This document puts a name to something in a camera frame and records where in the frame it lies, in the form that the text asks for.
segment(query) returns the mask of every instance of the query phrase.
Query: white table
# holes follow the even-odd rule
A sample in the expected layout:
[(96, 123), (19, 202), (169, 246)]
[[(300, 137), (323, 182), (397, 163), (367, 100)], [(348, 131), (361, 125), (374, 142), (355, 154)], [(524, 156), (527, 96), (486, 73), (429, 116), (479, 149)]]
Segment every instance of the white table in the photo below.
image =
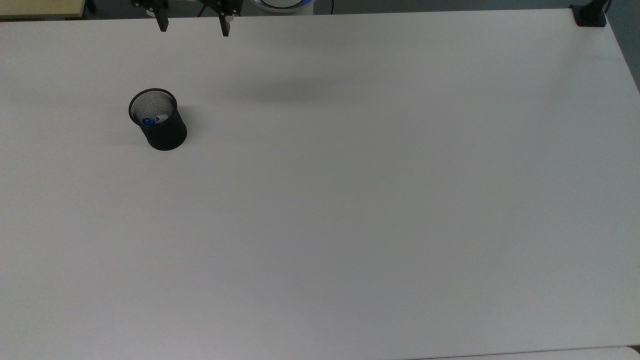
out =
[[(18, 359), (640, 343), (640, 96), (570, 10), (0, 24)], [(170, 152), (128, 119), (172, 92)]]

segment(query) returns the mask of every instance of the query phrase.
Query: pen holder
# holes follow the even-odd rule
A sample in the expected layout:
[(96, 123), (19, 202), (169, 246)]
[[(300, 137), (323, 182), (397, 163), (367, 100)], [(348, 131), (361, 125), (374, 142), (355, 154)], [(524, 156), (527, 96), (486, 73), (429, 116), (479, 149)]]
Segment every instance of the pen holder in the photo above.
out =
[(153, 88), (136, 95), (129, 104), (129, 117), (154, 149), (173, 150), (187, 137), (178, 102), (166, 90)]

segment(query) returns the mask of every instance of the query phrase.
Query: black mesh pen holder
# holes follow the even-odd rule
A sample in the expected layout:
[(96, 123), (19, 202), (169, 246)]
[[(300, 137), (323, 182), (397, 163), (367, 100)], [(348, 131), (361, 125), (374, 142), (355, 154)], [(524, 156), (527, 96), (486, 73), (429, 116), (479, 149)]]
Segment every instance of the black mesh pen holder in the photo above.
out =
[(129, 117), (154, 149), (173, 150), (187, 137), (178, 102), (166, 90), (153, 88), (136, 95), (129, 104)]

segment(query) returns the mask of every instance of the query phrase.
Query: floor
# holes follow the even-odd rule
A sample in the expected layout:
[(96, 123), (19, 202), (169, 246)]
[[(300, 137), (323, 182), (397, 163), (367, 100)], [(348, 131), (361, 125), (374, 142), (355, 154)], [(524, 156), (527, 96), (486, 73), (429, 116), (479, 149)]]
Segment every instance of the floor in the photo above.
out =
[[(147, 18), (144, 9), (135, 8), (128, 0), (94, 0), (95, 14), (87, 12), (89, 19), (139, 19)], [(334, 14), (343, 13), (394, 13), (441, 12), (460, 10), (506, 10), (567, 8), (570, 4), (586, 4), (589, 0), (334, 0)], [(202, 4), (195, 0), (169, 0), (169, 17), (195, 17)], [(316, 14), (328, 14), (332, 0), (316, 0)], [(244, 0), (243, 15), (258, 13), (251, 0)], [(217, 16), (206, 9), (203, 17)], [(640, 0), (612, 0), (607, 13), (609, 23), (616, 34), (622, 53), (640, 89)]]

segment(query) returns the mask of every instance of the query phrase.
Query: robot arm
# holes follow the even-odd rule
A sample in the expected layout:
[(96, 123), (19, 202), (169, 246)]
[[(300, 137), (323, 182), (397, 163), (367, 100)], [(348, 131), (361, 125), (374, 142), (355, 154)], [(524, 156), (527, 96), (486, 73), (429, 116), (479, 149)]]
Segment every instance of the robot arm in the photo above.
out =
[[(200, 2), (212, 8), (218, 14), (222, 35), (229, 36), (230, 22), (235, 15), (240, 15), (243, 0), (200, 0)], [(169, 26), (169, 19), (167, 19), (165, 12), (167, 7), (166, 0), (131, 0), (131, 4), (137, 8), (142, 7), (148, 12), (152, 12), (156, 17), (160, 31), (166, 31)]]

